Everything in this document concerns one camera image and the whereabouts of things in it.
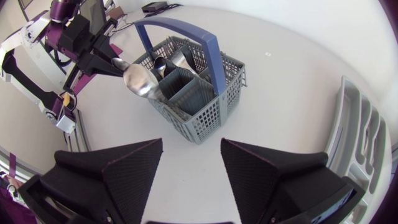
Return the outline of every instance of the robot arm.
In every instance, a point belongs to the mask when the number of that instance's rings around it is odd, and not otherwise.
[[[51,11],[40,13],[0,45],[0,78],[16,86],[54,125],[68,134],[75,129],[72,113],[75,102],[68,93],[74,94],[73,87],[80,76],[83,73],[123,76],[123,72],[111,64],[111,58],[117,55],[109,46],[109,37],[103,35],[109,25],[116,25],[116,21],[108,21],[97,34],[91,34],[88,30],[90,22],[77,14],[80,2],[53,0]],[[57,50],[76,63],[65,83],[64,90],[68,93],[64,96],[44,91],[17,67],[14,49],[20,45],[34,45],[44,37],[48,51]]]
[[[26,97],[37,104],[43,114],[56,126],[71,133],[74,129],[73,117],[65,118],[63,98],[54,92],[43,91],[32,80],[30,80],[17,66],[14,58],[14,49],[20,45],[34,45],[45,34],[47,26],[51,22],[50,12],[40,13],[23,28],[10,35],[0,45],[0,77],[5,82],[11,82]],[[73,107],[73,100],[68,105]]]

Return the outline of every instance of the black device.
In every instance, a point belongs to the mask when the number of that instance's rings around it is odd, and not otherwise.
[[[79,10],[80,14],[90,21],[92,34],[96,34],[106,24],[103,0],[85,0]]]
[[[167,2],[165,2],[165,1],[151,2],[151,3],[143,6],[141,9],[144,13],[148,13],[148,12],[156,12],[159,9],[163,9],[165,6],[167,6]]]
[[[161,139],[57,151],[55,167],[18,191],[43,223],[140,223],[162,152]]]
[[[365,191],[325,167],[328,156],[223,139],[221,155],[242,224],[339,223]]]

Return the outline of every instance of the white table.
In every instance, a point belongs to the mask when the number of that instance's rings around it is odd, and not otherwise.
[[[142,18],[142,12],[128,20]],[[78,95],[78,109],[93,150],[163,138],[164,153],[142,218],[174,223],[240,223],[220,154],[222,137],[281,151],[324,151],[333,122],[336,94],[346,75],[378,106],[368,84],[349,65],[301,35],[270,22],[232,12],[179,7],[162,17],[180,19],[217,36],[220,49],[246,64],[248,87],[226,124],[201,145],[188,142],[146,99],[131,93],[121,78],[97,75]],[[146,26],[153,44],[169,35]],[[136,28],[112,37],[133,62],[144,53]],[[391,153],[364,223],[386,194]]]

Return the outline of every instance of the metal frame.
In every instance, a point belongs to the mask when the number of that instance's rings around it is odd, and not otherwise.
[[[91,147],[87,140],[87,135],[81,115],[78,109],[73,113],[76,119],[76,128],[74,132],[65,136],[67,140],[68,151],[70,152],[90,152]]]

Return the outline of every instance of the purple accent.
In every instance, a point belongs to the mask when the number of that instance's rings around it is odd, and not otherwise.
[[[112,50],[117,54],[120,55],[121,53],[123,53],[123,50],[120,49],[118,46],[114,45],[114,44],[110,44]]]
[[[74,53],[70,52],[69,50],[61,47],[61,49],[58,49],[61,53],[63,53],[65,56],[67,56],[68,58],[72,59],[74,62],[77,61],[77,55],[75,55]]]
[[[34,214],[28,208],[14,202],[10,192],[3,188],[0,188],[0,217],[1,223],[36,224]]]
[[[10,152],[10,159],[9,159],[9,164],[10,164],[10,167],[9,167],[9,175],[10,175],[12,178],[15,178],[15,174],[16,174],[16,170],[17,170],[17,164],[16,164],[16,162],[17,162],[17,157],[16,157],[13,153]]]
[[[60,99],[57,99],[52,107],[52,111],[57,115],[57,117],[60,115],[61,110],[62,110],[62,101]]]
[[[51,22],[49,28],[45,33],[45,44],[58,50],[58,43],[60,41],[63,31],[63,24]]]
[[[53,0],[51,3],[50,17],[56,21],[63,21],[64,19],[71,19],[77,14],[78,3],[70,3],[73,0],[66,2],[59,2]]]
[[[87,85],[88,82],[90,82],[94,78],[95,75],[96,74],[92,74],[92,76],[89,77],[88,75],[83,74],[79,79],[79,81],[77,81],[77,84],[73,89],[75,94],[76,95],[79,94],[79,92]]]

